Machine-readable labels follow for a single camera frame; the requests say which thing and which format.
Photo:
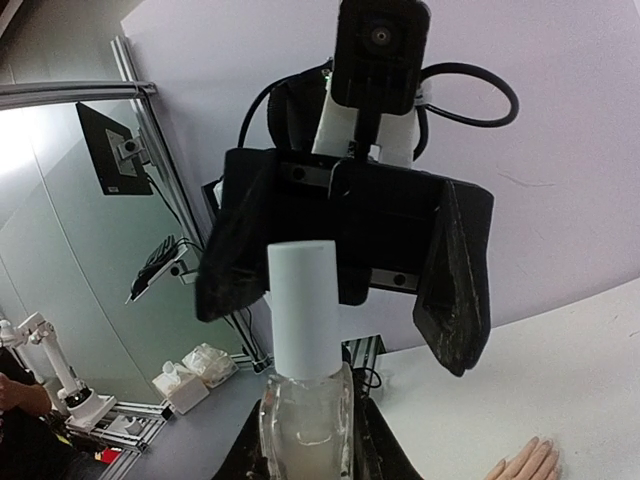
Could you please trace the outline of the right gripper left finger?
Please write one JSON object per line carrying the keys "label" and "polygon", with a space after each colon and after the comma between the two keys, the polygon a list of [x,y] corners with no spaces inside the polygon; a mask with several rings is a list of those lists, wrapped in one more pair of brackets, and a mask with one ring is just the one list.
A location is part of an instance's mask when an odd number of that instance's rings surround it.
{"label": "right gripper left finger", "polygon": [[214,480],[268,480],[268,461],[262,454],[259,434],[260,402],[257,401],[234,441]]}

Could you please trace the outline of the clear nail polish bottle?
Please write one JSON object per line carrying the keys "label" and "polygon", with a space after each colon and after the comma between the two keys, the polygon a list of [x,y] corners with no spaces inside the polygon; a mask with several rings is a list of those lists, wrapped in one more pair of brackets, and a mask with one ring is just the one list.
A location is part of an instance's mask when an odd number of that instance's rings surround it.
{"label": "clear nail polish bottle", "polygon": [[314,380],[271,375],[258,414],[269,477],[351,479],[353,415],[354,384],[346,363],[335,374]]}

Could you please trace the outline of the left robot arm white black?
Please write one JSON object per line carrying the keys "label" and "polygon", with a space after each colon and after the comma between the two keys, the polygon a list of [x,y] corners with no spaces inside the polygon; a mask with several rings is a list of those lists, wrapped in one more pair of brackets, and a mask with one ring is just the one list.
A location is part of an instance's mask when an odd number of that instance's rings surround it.
{"label": "left robot arm white black", "polygon": [[259,95],[273,147],[225,156],[222,193],[195,281],[198,320],[255,303],[269,287],[272,243],[332,240],[339,301],[371,289],[415,297],[414,325],[451,374],[473,369],[491,329],[487,249],[494,206],[484,188],[346,154],[315,154],[329,64],[277,80]]}

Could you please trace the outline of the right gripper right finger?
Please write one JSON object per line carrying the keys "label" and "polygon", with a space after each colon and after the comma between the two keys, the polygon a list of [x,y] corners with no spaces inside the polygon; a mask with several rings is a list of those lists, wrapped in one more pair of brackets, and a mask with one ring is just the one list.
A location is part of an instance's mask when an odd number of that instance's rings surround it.
{"label": "right gripper right finger", "polygon": [[420,480],[375,401],[365,392],[363,369],[352,371],[354,383],[354,467],[357,480]]}

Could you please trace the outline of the mannequin hand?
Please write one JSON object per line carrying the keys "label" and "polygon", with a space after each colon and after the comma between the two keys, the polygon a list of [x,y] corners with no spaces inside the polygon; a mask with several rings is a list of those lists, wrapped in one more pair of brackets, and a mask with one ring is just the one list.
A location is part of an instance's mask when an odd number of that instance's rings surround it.
{"label": "mannequin hand", "polygon": [[485,480],[557,480],[560,454],[552,440],[533,437],[512,459],[502,459]]}

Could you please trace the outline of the white nail polish cap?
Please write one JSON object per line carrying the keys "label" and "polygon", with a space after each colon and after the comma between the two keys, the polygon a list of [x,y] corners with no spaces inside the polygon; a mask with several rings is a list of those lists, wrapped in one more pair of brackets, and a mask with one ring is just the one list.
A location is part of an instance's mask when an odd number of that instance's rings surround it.
{"label": "white nail polish cap", "polygon": [[342,366],[336,246],[313,240],[267,247],[276,372],[299,381]]}

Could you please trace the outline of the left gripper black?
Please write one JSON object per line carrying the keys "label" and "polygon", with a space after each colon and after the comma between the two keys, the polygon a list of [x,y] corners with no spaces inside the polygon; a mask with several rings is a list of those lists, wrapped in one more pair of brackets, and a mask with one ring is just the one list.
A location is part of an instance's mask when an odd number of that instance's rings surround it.
{"label": "left gripper black", "polygon": [[258,301],[270,244],[331,240],[341,303],[360,305],[373,288],[416,296],[414,325],[440,365],[461,377],[491,329],[492,214],[487,190],[425,171],[231,149],[195,282],[196,317],[213,322]]}

